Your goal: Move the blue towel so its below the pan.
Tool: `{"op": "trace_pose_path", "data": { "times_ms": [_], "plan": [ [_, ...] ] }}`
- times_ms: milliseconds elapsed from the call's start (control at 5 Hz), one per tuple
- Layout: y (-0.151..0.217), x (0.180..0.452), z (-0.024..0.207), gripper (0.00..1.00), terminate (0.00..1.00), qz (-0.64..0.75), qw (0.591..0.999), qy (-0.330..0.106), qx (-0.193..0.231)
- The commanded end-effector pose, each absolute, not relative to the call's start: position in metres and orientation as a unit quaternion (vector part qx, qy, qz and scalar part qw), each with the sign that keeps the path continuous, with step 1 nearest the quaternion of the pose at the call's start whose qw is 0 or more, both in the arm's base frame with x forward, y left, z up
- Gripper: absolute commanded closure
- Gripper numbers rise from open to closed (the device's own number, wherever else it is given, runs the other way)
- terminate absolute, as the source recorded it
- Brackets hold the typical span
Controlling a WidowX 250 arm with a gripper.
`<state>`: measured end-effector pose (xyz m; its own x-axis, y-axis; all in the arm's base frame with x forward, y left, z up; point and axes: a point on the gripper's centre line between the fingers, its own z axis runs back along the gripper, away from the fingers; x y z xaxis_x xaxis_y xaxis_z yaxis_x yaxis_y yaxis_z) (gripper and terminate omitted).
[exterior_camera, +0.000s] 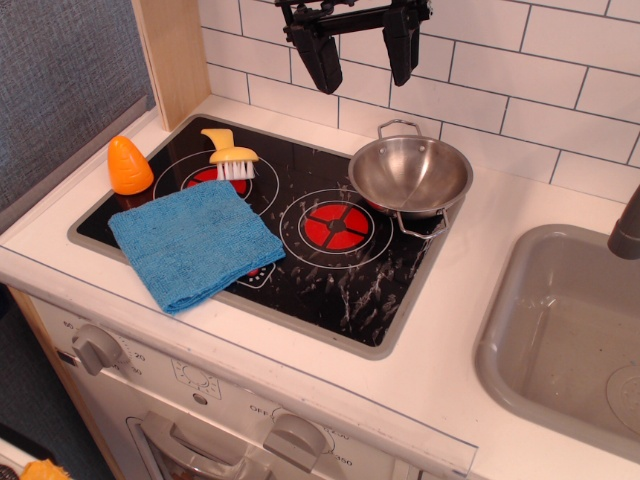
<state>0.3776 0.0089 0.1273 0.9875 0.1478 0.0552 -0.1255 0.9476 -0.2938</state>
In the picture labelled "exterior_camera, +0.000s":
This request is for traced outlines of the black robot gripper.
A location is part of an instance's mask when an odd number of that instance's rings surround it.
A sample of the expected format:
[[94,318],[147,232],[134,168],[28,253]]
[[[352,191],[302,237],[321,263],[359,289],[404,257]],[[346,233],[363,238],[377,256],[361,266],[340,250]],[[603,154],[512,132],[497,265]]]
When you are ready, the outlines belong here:
[[316,88],[332,94],[343,80],[331,36],[381,29],[396,86],[404,85],[418,65],[420,25],[431,17],[430,1],[388,1],[356,9],[356,1],[275,1]]

